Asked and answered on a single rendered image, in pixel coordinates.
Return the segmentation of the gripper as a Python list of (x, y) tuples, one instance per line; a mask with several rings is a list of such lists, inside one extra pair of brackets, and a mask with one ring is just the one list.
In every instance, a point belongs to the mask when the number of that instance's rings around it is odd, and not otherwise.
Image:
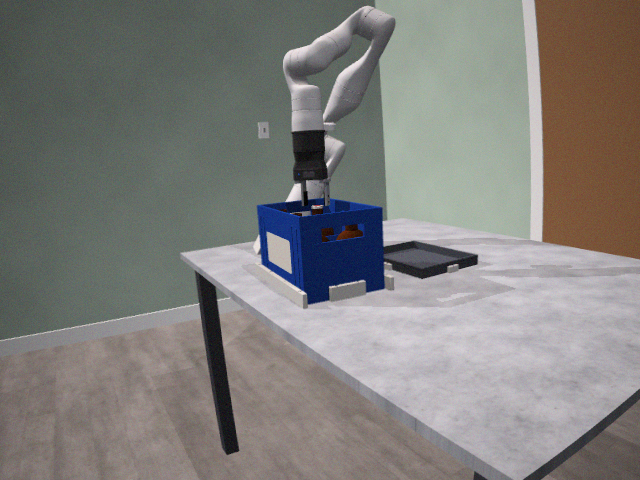
[(295, 184), (301, 183), (302, 206), (308, 205), (306, 180), (320, 180), (320, 183), (324, 183), (324, 206), (330, 205), (331, 178), (328, 178), (324, 161), (325, 131), (335, 131), (335, 124), (324, 123), (321, 109), (292, 112), (291, 134), (295, 157), (293, 177)]

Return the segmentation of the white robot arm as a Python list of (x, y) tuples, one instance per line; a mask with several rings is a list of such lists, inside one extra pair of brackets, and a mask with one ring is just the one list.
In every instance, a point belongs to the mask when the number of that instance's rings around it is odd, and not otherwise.
[[(283, 60), (283, 71), (291, 93), (292, 112), (304, 109), (322, 110), (320, 89), (309, 85), (306, 76), (322, 72), (334, 60), (343, 56), (351, 47), (351, 33), (358, 34), (372, 43), (362, 58), (339, 74), (323, 114), (323, 121), (335, 124), (357, 109), (393, 34), (395, 24), (393, 16), (374, 7), (365, 6), (336, 29), (317, 38), (311, 45), (287, 52)], [(327, 131), (324, 132), (324, 139), (324, 161), (328, 178), (331, 178), (345, 153), (346, 145), (327, 135)]]

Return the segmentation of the blue bottle crate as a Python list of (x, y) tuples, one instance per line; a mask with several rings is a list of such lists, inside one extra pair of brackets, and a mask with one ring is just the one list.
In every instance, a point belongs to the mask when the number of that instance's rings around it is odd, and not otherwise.
[[(313, 205), (323, 214), (312, 215)], [(304, 211), (311, 215), (290, 214)], [(329, 301), (330, 286), (365, 280), (367, 293), (385, 289), (382, 207), (318, 198), (257, 205), (257, 213), (262, 265), (307, 293), (308, 305)], [(355, 224), (363, 237), (336, 240)], [(332, 227), (322, 242), (321, 229)]]

